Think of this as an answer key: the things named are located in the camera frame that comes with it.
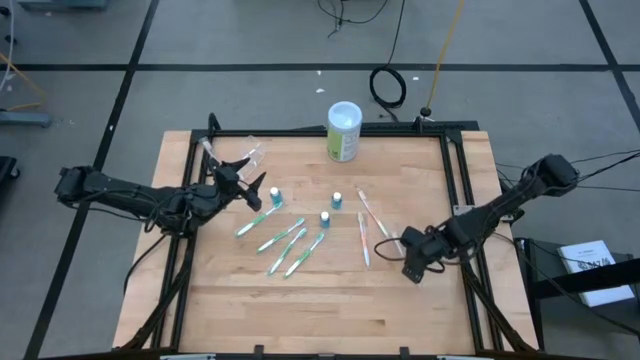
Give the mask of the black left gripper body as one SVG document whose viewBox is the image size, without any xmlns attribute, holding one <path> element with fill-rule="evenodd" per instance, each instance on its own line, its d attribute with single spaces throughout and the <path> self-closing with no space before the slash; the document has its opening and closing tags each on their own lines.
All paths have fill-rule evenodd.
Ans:
<svg viewBox="0 0 640 360">
<path fill-rule="evenodd" d="M 227 206 L 234 200 L 247 197 L 245 189 L 239 184 L 240 177 L 233 168 L 219 166 L 213 170 L 213 178 L 221 205 Z"/>
</svg>

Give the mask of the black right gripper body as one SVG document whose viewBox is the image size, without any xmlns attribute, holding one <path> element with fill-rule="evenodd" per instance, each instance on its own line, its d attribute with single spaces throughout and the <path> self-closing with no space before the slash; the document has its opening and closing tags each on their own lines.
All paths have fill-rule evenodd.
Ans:
<svg viewBox="0 0 640 360">
<path fill-rule="evenodd" d="M 423 242 L 419 246 L 411 246 L 409 257 L 421 257 L 426 266 L 439 261 L 450 251 L 450 245 L 440 230 L 429 229 L 423 233 Z"/>
</svg>

